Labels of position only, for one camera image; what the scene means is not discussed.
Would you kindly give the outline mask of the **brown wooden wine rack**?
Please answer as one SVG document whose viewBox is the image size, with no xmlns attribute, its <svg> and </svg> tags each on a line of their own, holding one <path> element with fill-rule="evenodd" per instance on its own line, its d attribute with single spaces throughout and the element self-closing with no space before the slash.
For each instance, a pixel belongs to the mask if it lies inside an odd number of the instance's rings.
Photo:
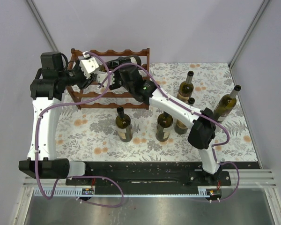
<svg viewBox="0 0 281 225">
<path fill-rule="evenodd" d="M 122 52 L 117 52 L 115 50 L 109 49 L 105 52 L 100 52 L 97 50 L 91 50 L 92 53 L 95 53 L 96 55 L 100 56 L 100 57 L 116 57 L 116 56 L 130 56 L 130 55 L 137 55 L 139 57 L 146 57 L 146 63 L 142 64 L 142 67 L 146 70 L 149 71 L 149 64 L 150 64 L 150 48 L 146 48 L 146 49 L 142 49 L 139 52 L 134 52 L 130 49 L 126 49 Z M 80 103 L 82 102 L 83 98 L 94 98 L 97 97 L 99 94 L 94 92 L 94 91 L 90 91 L 88 93 L 84 93 L 83 90 L 80 91 L 74 91 L 72 87 L 66 87 L 66 90 L 68 92 L 68 94 L 71 96 L 72 100 L 75 103 Z M 117 99 L 121 99 L 121 98 L 132 98 L 132 95 L 125 91 L 123 93 L 114 93 L 111 91 L 108 91 L 104 96 L 104 98 L 111 98 L 112 102 L 104 105 L 101 103 L 93 103 L 93 104 L 89 104 L 89 103 L 82 103 L 80 105 L 77 105 L 77 108 L 80 110 L 82 108 L 117 108 L 119 106 L 122 106 L 123 108 L 140 108 L 140 109 L 148 109 L 148 107 L 145 104 L 140 104 L 140 105 L 135 105 L 132 103 L 125 103 L 125 104 L 117 104 L 116 100 Z"/>
</svg>

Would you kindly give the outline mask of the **green wine bottle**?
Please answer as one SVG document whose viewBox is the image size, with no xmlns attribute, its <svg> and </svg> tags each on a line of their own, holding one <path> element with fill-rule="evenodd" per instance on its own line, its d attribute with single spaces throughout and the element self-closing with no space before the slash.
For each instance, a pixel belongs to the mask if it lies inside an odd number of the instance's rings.
<svg viewBox="0 0 281 225">
<path fill-rule="evenodd" d="M 110 74 L 113 69 L 125 63 L 133 63 L 141 66 L 141 59 L 137 55 L 130 55 L 130 56 L 119 56 L 116 59 L 105 61 L 105 64 L 107 65 Z M 105 74 L 105 73 L 107 73 L 107 70 L 105 69 L 105 66 L 103 64 L 100 64 L 99 68 L 95 70 L 95 74 Z"/>
</svg>

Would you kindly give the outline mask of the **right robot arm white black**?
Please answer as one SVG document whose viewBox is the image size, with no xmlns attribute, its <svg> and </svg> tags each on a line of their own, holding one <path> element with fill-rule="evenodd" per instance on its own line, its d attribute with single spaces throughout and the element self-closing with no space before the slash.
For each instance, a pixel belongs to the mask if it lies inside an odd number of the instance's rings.
<svg viewBox="0 0 281 225">
<path fill-rule="evenodd" d="M 124 63 L 114 69 L 107 69 L 112 74 L 123 72 L 119 78 L 124 87 L 135 100 L 165 111 L 180 120 L 189 129 L 188 142 L 199 150 L 202 160 L 204 181 L 208 185 L 215 185 L 220 181 L 220 165 L 214 158 L 212 145 L 215 138 L 213 112 L 209 108 L 204 110 L 194 108 L 187 103 L 165 92 L 153 76 L 142 66 L 134 63 Z"/>
</svg>

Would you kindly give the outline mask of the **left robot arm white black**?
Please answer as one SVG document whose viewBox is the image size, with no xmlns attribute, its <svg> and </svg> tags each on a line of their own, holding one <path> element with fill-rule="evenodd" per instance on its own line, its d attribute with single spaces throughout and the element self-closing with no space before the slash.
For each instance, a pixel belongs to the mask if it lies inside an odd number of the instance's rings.
<svg viewBox="0 0 281 225">
<path fill-rule="evenodd" d="M 42 179 L 65 179 L 76 176 L 76 180 L 87 185 L 92 173 L 86 170 L 84 162 L 58 159 L 55 144 L 57 124 L 68 86 L 88 87 L 94 80 L 91 75 L 96 61 L 89 54 L 76 60 L 73 69 L 68 69 L 68 60 L 61 52 L 45 52 L 40 56 L 42 67 L 30 85 L 34 120 L 30 150 L 26 160 L 18 168 L 26 175 Z"/>
</svg>

